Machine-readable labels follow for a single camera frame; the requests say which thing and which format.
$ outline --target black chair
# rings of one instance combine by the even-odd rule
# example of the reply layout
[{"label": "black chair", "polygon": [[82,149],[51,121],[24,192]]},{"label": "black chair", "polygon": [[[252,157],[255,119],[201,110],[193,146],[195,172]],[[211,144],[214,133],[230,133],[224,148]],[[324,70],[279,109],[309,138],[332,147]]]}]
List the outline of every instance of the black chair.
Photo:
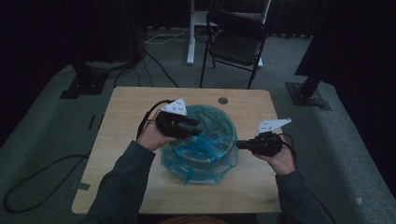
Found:
[{"label": "black chair", "polygon": [[[214,37],[216,34],[214,29],[219,31],[217,37]],[[247,88],[250,89],[267,37],[264,24],[261,21],[232,12],[213,10],[206,15],[206,30],[209,37],[205,46],[200,88],[204,81],[206,57],[209,53],[215,68],[215,62],[218,62],[250,71],[250,80],[247,85]]]}]

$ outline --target person's right hand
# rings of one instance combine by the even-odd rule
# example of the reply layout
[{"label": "person's right hand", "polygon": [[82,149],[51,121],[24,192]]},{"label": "person's right hand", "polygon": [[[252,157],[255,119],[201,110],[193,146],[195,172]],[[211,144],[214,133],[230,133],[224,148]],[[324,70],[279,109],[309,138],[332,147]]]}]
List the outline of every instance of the person's right hand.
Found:
[{"label": "person's right hand", "polygon": [[296,170],[296,166],[294,164],[294,158],[292,156],[291,150],[285,145],[282,146],[280,152],[277,153],[274,157],[267,157],[257,154],[253,154],[253,156],[263,161],[267,161],[268,164],[274,169],[277,175],[288,175]]}]

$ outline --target white tag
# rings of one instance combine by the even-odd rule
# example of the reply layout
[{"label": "white tag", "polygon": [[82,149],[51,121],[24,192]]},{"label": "white tag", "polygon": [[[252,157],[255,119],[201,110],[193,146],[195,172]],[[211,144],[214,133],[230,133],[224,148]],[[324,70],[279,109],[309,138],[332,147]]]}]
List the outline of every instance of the white tag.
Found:
[{"label": "white tag", "polygon": [[174,101],[172,104],[163,106],[161,110],[167,113],[187,116],[187,109],[186,104],[184,103],[184,98],[180,98]]},{"label": "white tag", "polygon": [[270,119],[270,120],[262,120],[259,125],[258,133],[268,133],[272,130],[282,127],[285,124],[291,122],[291,119]]}]

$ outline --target person's left hand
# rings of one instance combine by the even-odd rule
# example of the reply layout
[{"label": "person's left hand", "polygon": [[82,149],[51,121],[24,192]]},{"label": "person's left hand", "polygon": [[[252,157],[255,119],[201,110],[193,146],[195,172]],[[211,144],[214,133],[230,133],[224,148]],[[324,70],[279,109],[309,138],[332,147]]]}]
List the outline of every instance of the person's left hand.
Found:
[{"label": "person's left hand", "polygon": [[[161,110],[157,110],[152,119],[157,118]],[[175,137],[164,136],[158,129],[154,120],[148,120],[143,132],[137,138],[136,142],[150,151],[155,151],[160,146],[177,140]]]}]

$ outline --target blue plastic bag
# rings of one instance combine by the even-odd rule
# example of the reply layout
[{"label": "blue plastic bag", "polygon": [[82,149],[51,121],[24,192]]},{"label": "blue plastic bag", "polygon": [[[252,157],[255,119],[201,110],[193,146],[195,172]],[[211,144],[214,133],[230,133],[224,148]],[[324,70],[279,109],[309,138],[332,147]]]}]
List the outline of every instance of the blue plastic bag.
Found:
[{"label": "blue plastic bag", "polygon": [[162,146],[161,164],[185,184],[218,184],[238,163],[233,122],[210,105],[189,105],[187,113],[190,119],[201,121],[195,128],[203,132]]}]

